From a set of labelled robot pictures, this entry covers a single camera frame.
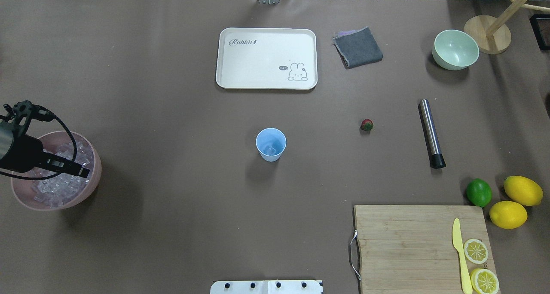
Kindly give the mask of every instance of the wooden cutting board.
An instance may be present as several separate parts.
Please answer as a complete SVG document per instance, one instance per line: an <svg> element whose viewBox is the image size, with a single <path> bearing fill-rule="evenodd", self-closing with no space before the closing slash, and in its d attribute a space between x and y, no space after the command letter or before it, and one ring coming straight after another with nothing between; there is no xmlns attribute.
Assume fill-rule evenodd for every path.
<svg viewBox="0 0 550 294"><path fill-rule="evenodd" d="M354 214L362 294L462 294L458 252L452 247L455 218L463 242L479 239L487 245L486 268L497 274L477 206L356 205ZM484 267L466 261L470 272Z"/></svg>

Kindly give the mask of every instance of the light green bowl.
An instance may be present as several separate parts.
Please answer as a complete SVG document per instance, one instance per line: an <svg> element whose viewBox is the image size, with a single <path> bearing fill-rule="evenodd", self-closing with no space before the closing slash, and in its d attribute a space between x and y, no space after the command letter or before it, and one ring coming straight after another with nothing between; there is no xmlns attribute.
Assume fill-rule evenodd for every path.
<svg viewBox="0 0 550 294"><path fill-rule="evenodd" d="M480 56L480 49L476 41L465 32L445 30L437 35L432 55L441 67L459 70L475 63Z"/></svg>

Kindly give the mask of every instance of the strawberry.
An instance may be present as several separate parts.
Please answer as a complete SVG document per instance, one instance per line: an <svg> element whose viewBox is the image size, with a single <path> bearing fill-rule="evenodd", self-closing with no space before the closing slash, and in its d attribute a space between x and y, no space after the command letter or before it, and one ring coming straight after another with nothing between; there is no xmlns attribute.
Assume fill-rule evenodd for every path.
<svg viewBox="0 0 550 294"><path fill-rule="evenodd" d="M371 131L375 125L373 124L373 120L370 119L364 119L363 122L361 122L361 129L363 131Z"/></svg>

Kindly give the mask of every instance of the plastic knife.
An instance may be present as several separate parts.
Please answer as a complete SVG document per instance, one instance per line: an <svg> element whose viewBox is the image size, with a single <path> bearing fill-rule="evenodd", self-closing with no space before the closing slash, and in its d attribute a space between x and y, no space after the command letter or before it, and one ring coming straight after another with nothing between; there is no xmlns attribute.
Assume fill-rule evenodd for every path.
<svg viewBox="0 0 550 294"><path fill-rule="evenodd" d="M460 233L460 220L454 219L452 224L452 246L458 251L460 260L460 281L462 281L462 292L472 294L472 282L466 266L466 257L464 255L464 246L462 245L462 234Z"/></svg>

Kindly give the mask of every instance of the blue paper cup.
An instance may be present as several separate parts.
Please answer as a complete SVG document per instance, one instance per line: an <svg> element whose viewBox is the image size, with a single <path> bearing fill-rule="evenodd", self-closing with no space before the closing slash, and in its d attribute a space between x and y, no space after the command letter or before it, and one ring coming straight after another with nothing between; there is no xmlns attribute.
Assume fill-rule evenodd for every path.
<svg viewBox="0 0 550 294"><path fill-rule="evenodd" d="M256 137L256 147L263 159L277 161L287 147L287 138L276 128L266 128Z"/></svg>

